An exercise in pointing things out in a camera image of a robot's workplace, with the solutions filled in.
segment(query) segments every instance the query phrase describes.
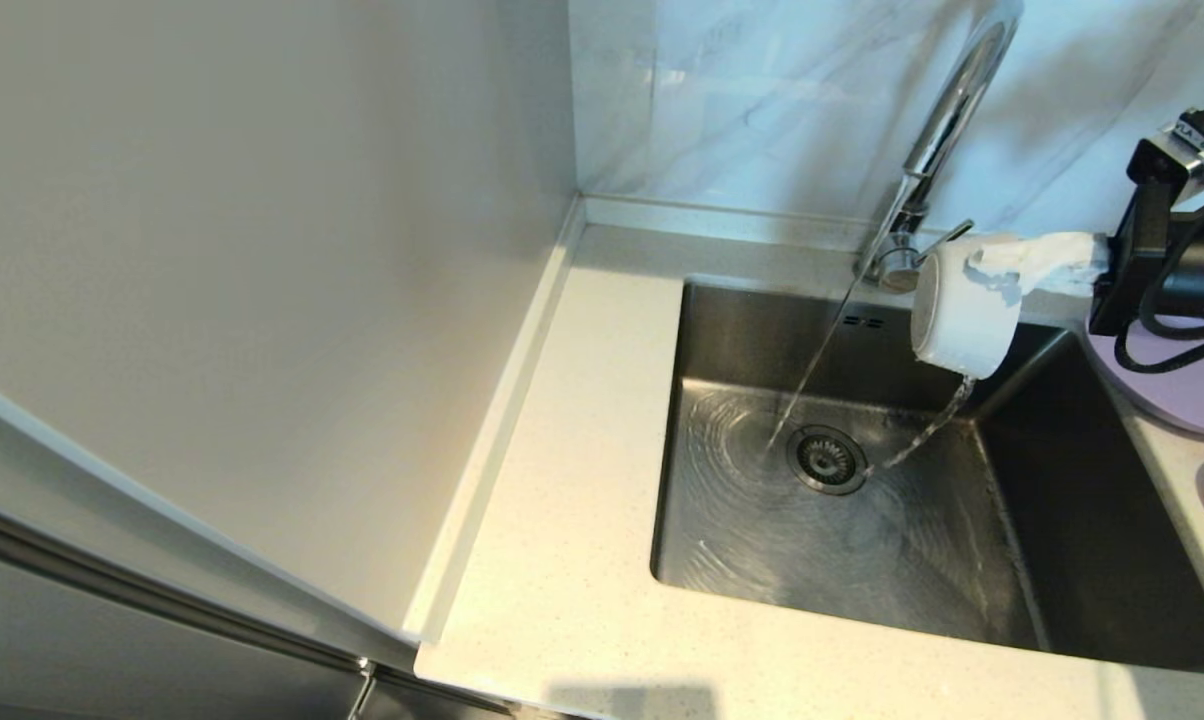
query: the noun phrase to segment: stainless steel sink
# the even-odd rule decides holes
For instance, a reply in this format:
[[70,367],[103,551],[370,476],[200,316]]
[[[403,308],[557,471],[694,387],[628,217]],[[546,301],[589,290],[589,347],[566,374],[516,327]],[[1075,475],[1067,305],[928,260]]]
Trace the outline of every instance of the stainless steel sink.
[[908,313],[690,283],[653,571],[799,610],[1204,671],[1204,591],[1072,334],[1022,324],[998,374],[893,468],[960,378]]

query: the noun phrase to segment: running water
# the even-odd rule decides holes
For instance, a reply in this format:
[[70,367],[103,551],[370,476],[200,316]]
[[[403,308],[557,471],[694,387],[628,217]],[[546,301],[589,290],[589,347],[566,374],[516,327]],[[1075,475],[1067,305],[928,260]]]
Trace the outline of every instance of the running water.
[[[917,184],[921,182],[922,181],[916,177],[909,175],[904,176],[904,179],[901,181],[899,190],[895,191],[895,200],[891,201],[891,208],[886,211],[887,218],[895,218],[895,216],[899,214],[904,202],[914,190],[917,190]],[[868,246],[868,252],[866,252],[862,258],[877,258],[877,247],[881,244],[884,238],[886,238],[890,229],[890,222],[883,223],[883,226],[877,229],[877,236],[873,236],[873,242]],[[846,288],[846,295],[843,295],[842,301],[838,303],[838,313],[834,314],[834,320],[830,324],[830,329],[825,331],[825,337],[820,341],[820,346],[816,347],[816,354],[811,356],[811,364],[807,365],[807,372],[805,374],[802,374],[802,382],[798,383],[797,389],[793,390],[793,395],[789,397],[789,405],[784,407],[784,413],[780,414],[780,419],[777,421],[775,429],[771,430],[771,438],[766,443],[766,452],[771,452],[771,448],[775,445],[777,437],[780,437],[780,432],[784,429],[784,424],[789,420],[789,415],[793,414],[793,407],[798,403],[798,397],[802,396],[802,391],[807,389],[807,382],[811,380],[811,373],[816,372],[816,366],[820,365],[820,356],[825,354],[825,348],[830,347],[830,341],[834,337],[834,332],[838,331],[838,325],[842,323],[842,314],[846,311],[846,303],[850,302],[850,296],[855,293],[855,288],[858,287],[858,282],[864,278],[868,266],[870,266],[870,262],[862,262],[861,266],[858,266],[857,272],[855,272],[855,279],[850,283],[850,287]]]
[[[931,439],[931,436],[934,436],[936,430],[945,427],[945,425],[949,424],[949,420],[954,419],[954,415],[958,414],[958,409],[960,407],[962,407],[962,403],[966,402],[968,397],[970,397],[970,391],[972,389],[974,389],[974,386],[976,386],[976,378],[972,378],[970,374],[963,377],[962,384],[960,384],[958,391],[954,393],[954,400],[949,401],[949,406],[945,406],[945,409],[940,411],[940,414],[936,415],[934,420],[931,420],[931,425],[927,425],[927,427],[922,430],[921,433],[917,433],[917,437],[913,438],[913,442],[910,442],[909,445],[904,448],[904,450],[897,452],[893,456],[890,458],[890,460],[883,462],[881,464],[883,470],[891,470],[896,465],[903,462],[905,458],[913,455],[914,450],[916,450],[919,447],[922,447],[922,443]],[[864,470],[864,479],[872,478],[873,471],[875,470],[877,470],[877,464],[868,466],[868,468]]]

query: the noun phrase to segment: backsplash tile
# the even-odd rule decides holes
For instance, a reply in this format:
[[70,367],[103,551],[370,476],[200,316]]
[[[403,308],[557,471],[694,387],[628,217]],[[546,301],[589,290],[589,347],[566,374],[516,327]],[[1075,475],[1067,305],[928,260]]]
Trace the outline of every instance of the backsplash tile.
[[[571,0],[584,191],[877,218],[991,0]],[[934,228],[1112,231],[1138,138],[1204,106],[1204,0],[1028,0]]]

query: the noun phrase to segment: white countertop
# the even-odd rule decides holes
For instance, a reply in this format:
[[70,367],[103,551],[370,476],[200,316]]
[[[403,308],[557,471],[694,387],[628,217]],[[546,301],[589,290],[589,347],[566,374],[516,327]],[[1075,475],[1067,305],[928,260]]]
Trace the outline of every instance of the white countertop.
[[[669,378],[691,273],[826,296],[850,282],[849,255],[838,252],[589,228],[445,630],[420,648],[419,675],[624,719],[1204,719],[1204,675],[657,583],[649,568]],[[1123,411],[1204,569],[1204,442]]]

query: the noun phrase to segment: faucet spout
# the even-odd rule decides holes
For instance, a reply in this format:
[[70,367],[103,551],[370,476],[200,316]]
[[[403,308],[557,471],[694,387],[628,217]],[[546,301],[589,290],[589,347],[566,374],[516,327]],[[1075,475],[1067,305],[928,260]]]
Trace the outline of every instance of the faucet spout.
[[[914,178],[908,197],[883,218],[878,232],[861,250],[858,262],[867,265],[867,282],[895,293],[909,293],[917,285],[917,259],[925,249],[917,247],[916,234],[929,211],[927,199],[937,175],[998,72],[1022,13],[1022,0],[998,0],[967,39],[958,63],[904,160],[905,177]],[[886,262],[890,268],[884,267],[886,255],[890,255]]]

